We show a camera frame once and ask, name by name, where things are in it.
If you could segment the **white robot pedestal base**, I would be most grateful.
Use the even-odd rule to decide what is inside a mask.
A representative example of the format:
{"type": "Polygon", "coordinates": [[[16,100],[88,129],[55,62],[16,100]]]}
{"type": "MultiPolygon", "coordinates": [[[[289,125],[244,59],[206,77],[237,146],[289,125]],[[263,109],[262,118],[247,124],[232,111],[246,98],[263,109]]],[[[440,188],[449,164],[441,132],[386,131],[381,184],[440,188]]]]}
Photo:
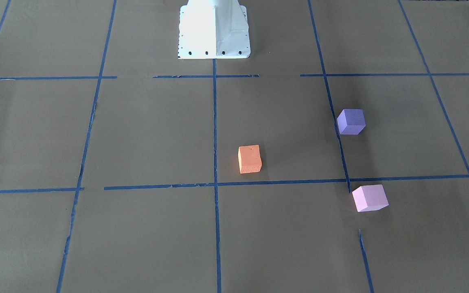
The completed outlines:
{"type": "Polygon", "coordinates": [[[189,0],[179,17],[179,59],[250,57],[248,12],[239,1],[189,0]]]}

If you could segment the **orange foam cube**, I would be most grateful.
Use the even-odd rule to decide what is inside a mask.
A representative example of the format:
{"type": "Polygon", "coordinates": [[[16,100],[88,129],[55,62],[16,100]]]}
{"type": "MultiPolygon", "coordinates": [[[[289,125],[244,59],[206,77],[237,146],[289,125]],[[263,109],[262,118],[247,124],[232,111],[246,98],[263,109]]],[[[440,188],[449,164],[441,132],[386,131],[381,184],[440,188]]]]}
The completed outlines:
{"type": "Polygon", "coordinates": [[[259,145],[245,145],[238,148],[240,174],[258,173],[262,169],[259,145]]]}

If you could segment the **pink foam cube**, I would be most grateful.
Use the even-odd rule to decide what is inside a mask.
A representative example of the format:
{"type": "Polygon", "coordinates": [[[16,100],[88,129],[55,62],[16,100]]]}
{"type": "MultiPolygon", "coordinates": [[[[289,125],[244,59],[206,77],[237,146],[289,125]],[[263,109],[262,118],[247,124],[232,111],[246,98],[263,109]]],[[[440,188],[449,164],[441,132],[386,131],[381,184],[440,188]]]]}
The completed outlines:
{"type": "Polygon", "coordinates": [[[389,206],[383,185],[359,186],[351,194],[358,212],[378,211],[389,206]]]}

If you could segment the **purple foam cube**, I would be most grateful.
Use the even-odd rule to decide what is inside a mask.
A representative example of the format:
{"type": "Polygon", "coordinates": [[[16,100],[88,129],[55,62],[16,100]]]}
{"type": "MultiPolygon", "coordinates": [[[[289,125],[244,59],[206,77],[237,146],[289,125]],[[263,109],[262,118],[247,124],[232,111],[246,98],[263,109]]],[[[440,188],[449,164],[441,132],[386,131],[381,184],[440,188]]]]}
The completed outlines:
{"type": "Polygon", "coordinates": [[[359,135],[366,127],[363,109],[343,109],[337,118],[337,124],[340,135],[359,135]]]}

